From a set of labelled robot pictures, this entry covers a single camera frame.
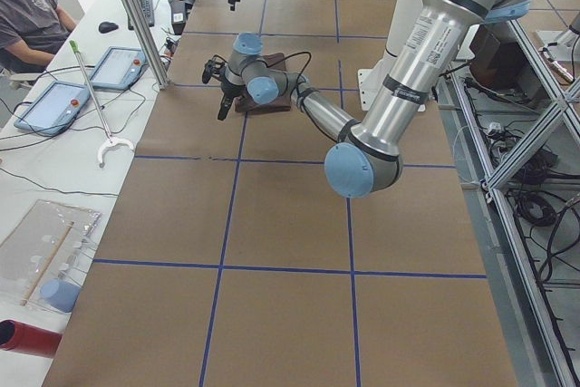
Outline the dark brown t-shirt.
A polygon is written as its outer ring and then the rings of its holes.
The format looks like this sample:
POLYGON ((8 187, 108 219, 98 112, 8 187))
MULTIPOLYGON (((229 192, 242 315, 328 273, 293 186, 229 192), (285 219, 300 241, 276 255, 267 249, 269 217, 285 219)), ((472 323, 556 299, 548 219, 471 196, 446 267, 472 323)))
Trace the dark brown t-shirt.
MULTIPOLYGON (((283 53, 271 53, 264 56, 266 64, 270 68, 286 71, 285 55, 283 53)), ((278 96, 275 100, 265 104, 258 104, 253 100, 248 91, 244 91, 235 98, 235 112, 248 114, 272 113, 291 110, 291 99, 288 92, 278 96)))

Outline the black keyboard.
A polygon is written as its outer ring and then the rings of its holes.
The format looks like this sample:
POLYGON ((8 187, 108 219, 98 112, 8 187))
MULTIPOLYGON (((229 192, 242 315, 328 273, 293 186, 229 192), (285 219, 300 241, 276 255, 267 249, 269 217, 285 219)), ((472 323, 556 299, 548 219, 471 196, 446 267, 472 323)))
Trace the black keyboard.
POLYGON ((153 27, 155 25, 153 0, 138 0, 138 2, 148 27, 153 27))

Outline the far blue teach pendant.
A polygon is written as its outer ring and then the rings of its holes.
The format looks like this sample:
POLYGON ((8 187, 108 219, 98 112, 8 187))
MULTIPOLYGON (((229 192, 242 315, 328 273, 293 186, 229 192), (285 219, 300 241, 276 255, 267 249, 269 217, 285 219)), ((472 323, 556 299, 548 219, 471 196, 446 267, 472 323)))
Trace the far blue teach pendant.
POLYGON ((100 91, 127 91, 141 77, 146 64, 141 49, 111 46, 92 70, 92 86, 100 91))

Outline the blue teach pendant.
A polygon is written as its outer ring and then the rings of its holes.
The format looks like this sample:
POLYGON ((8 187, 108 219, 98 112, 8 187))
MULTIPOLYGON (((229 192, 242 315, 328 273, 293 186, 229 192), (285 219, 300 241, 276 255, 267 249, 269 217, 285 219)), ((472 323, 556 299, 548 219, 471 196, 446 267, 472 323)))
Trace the blue teach pendant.
POLYGON ((16 117, 14 126, 41 136, 58 135, 73 124, 89 98, 85 85, 54 81, 16 117))
POLYGON ((92 70, 92 86, 100 91, 127 91, 141 77, 146 64, 141 49, 111 46, 92 70))

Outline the black computer mouse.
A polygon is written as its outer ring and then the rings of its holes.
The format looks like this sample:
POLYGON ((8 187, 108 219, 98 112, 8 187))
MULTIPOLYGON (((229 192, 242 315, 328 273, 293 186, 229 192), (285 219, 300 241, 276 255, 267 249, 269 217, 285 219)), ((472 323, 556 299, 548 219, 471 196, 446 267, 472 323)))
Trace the black computer mouse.
POLYGON ((101 22, 98 26, 98 31, 101 34, 107 34, 110 32, 113 32, 115 30, 118 30, 119 26, 117 24, 115 24, 114 22, 108 22, 108 21, 104 21, 101 22))

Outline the white reacher grabber tool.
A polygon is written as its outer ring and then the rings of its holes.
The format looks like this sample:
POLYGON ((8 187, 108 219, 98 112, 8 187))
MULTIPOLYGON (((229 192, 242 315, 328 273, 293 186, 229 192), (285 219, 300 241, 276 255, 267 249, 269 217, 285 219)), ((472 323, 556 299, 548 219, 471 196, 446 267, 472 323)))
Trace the white reacher grabber tool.
POLYGON ((97 115, 101 121, 101 125, 104 129, 104 132, 105 132, 106 139, 97 151, 97 161, 98 161, 99 167, 101 169, 103 169, 105 166, 105 153, 108 150, 112 150, 112 149, 119 147, 119 146, 127 146, 131 151, 134 151, 135 146, 130 140, 119 138, 119 137, 116 137, 113 135, 111 128, 110 128, 108 122, 106 121, 104 114, 102 112, 101 103, 100 103, 98 97, 96 96, 95 90, 93 89, 89 74, 87 73, 85 63, 84 63, 82 56, 81 56, 81 53, 78 49, 78 45, 75 41, 70 41, 69 45, 71 46, 72 52, 77 60, 80 71, 82 73, 82 77, 83 77, 84 82, 86 84, 86 87, 89 91, 89 94, 92 98, 93 104, 94 104, 95 109, 97 111, 97 115))

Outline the near blue teach pendant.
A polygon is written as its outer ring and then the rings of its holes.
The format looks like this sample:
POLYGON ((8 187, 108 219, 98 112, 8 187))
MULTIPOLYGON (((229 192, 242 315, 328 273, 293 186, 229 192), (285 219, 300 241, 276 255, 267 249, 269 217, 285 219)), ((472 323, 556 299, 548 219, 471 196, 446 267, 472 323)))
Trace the near blue teach pendant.
POLYGON ((16 117, 14 126, 41 136, 58 135, 73 124, 89 98, 85 85, 54 81, 16 117))

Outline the person in grey shirt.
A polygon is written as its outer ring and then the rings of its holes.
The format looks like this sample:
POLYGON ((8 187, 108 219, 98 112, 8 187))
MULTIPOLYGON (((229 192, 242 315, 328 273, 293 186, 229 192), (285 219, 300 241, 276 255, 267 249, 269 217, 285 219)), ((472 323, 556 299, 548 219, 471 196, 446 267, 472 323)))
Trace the person in grey shirt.
POLYGON ((1 0, 1 65, 40 73, 76 27, 57 0, 1 0))

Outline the clear plastic bag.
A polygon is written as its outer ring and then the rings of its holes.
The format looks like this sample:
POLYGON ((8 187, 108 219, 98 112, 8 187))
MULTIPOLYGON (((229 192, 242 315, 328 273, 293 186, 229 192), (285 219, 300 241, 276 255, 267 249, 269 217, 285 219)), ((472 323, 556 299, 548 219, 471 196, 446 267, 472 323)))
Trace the clear plastic bag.
POLYGON ((73 221, 71 232, 27 304, 63 313, 41 298, 41 286, 51 279, 60 279, 82 287, 97 248, 92 232, 101 217, 102 213, 95 209, 37 200, 1 243, 1 296, 20 305, 53 244, 67 223, 73 221))

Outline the light blue plastic cup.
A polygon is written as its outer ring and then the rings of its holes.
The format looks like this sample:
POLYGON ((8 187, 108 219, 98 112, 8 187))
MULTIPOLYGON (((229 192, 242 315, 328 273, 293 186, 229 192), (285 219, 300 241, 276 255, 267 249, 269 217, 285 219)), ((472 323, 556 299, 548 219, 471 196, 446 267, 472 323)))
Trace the light blue plastic cup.
POLYGON ((41 298, 53 308, 70 313, 79 296, 81 288, 76 284, 60 279, 45 282, 40 289, 41 298))

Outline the wooden stick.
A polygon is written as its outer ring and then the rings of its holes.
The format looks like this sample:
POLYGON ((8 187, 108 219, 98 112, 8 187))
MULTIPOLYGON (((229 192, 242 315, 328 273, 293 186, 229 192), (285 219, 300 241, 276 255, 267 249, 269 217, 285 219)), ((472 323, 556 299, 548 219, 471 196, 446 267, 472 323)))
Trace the wooden stick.
POLYGON ((30 288, 26 291, 24 296, 21 298, 20 306, 26 306, 28 304, 28 302, 30 301, 30 298, 33 295, 36 287, 39 285, 41 279, 43 278, 43 276, 46 273, 47 269, 49 268, 50 264, 53 262, 55 256, 57 255, 58 251, 60 250, 63 242, 68 237, 71 230, 73 229, 73 226, 74 226, 74 222, 69 221, 66 225, 66 228, 65 228, 63 234, 60 236, 58 241, 53 244, 53 247, 52 247, 49 255, 47 256, 47 258, 44 261, 44 263, 42 264, 42 266, 38 269, 38 274, 37 274, 36 278, 32 282, 30 288))

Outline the red cylinder tube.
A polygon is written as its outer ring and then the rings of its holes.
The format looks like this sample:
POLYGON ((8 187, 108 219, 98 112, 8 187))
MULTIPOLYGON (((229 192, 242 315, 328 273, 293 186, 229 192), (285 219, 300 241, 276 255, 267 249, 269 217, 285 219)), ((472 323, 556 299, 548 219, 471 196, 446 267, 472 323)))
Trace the red cylinder tube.
POLYGON ((16 320, 1 322, 1 349, 15 353, 53 358, 62 335, 16 320))

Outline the aluminium frame post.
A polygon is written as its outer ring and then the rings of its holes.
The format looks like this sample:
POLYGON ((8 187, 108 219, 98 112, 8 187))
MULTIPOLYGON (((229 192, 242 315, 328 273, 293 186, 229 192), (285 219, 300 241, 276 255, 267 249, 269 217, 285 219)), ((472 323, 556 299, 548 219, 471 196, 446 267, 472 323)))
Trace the aluminium frame post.
POLYGON ((157 45, 154 42, 145 15, 140 8, 140 2, 139 0, 121 0, 121 3, 133 24, 133 30, 137 35, 141 49, 146 55, 155 80, 159 88, 163 90, 169 85, 169 77, 160 59, 157 45))

